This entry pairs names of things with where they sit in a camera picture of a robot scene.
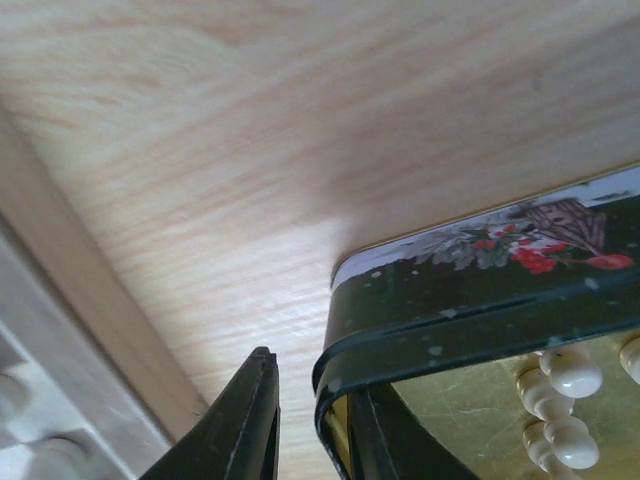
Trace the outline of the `gold tin with pieces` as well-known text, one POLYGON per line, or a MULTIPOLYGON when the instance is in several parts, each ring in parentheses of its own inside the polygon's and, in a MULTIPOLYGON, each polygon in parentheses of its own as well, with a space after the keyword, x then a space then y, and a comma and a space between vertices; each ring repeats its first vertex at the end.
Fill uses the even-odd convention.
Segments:
POLYGON ((574 417, 600 449, 581 479, 639 475, 639 167, 361 248, 331 278, 313 370, 318 436, 351 477, 349 394, 392 387, 473 479, 550 479, 533 423, 574 417), (528 413, 517 379, 579 344, 603 374, 572 413, 528 413))

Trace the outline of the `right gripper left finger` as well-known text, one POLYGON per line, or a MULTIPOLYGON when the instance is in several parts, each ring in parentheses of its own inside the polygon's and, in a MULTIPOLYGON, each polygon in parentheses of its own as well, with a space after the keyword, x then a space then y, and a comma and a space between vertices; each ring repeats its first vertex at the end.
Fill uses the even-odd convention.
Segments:
POLYGON ((199 422, 141 480, 266 480, 278 476, 279 370, 255 348, 199 422))

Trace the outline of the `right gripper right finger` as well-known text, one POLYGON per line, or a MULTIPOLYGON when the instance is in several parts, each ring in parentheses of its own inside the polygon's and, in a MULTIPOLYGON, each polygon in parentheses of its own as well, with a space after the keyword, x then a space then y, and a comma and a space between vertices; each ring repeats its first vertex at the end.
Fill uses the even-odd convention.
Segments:
POLYGON ((475 474, 445 449, 392 387, 349 394, 353 479, 464 480, 475 474))

